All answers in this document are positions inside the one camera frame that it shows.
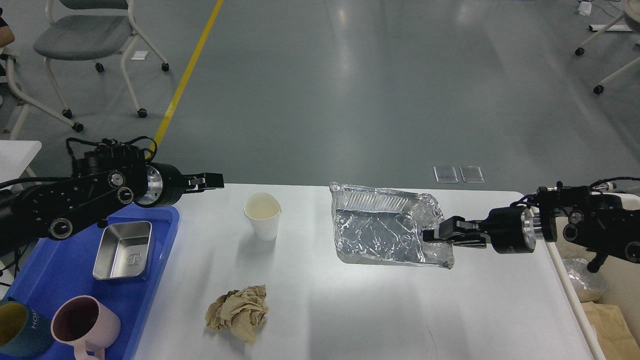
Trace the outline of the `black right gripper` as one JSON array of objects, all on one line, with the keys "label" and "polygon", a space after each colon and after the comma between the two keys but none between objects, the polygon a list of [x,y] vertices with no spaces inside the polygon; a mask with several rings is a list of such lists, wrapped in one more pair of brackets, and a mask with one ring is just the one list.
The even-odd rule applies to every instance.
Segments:
[{"label": "black right gripper", "polygon": [[491,243],[501,255],[530,254],[542,240],[542,224],[530,208],[515,206],[492,209],[482,221],[452,216],[434,229],[422,231],[425,243],[448,243],[460,248],[486,249]]}]

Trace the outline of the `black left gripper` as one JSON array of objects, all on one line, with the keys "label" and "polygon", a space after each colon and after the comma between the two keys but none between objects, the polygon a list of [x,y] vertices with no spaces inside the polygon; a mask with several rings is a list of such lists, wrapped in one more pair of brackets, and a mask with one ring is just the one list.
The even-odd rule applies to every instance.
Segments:
[{"label": "black left gripper", "polygon": [[215,189],[224,189],[221,173],[202,172],[182,174],[175,166],[159,162],[147,164],[146,190],[135,199],[135,204],[143,208],[170,207],[183,194],[195,194]]}]

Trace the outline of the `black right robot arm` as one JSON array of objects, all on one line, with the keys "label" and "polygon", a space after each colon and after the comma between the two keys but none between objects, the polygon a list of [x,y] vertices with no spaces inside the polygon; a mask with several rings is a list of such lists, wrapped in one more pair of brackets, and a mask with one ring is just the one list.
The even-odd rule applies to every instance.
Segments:
[{"label": "black right robot arm", "polygon": [[490,210],[486,219],[452,216],[422,232],[425,243],[449,243],[501,255],[532,253],[538,242],[558,239],[595,253],[587,270],[597,273],[608,257],[640,261],[639,188],[618,189],[624,177],[604,178],[587,186],[540,187],[507,207]]}]

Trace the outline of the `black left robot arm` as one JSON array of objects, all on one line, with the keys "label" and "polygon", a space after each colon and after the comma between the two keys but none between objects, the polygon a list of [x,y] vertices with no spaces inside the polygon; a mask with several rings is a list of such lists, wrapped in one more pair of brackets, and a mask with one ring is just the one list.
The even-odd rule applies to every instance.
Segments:
[{"label": "black left robot arm", "polygon": [[6,255],[34,239],[65,240],[135,204],[169,207],[184,194],[222,189],[221,173],[183,174],[155,162],[157,143],[143,136],[98,142],[69,137],[69,177],[15,178],[1,183],[0,246]]}]

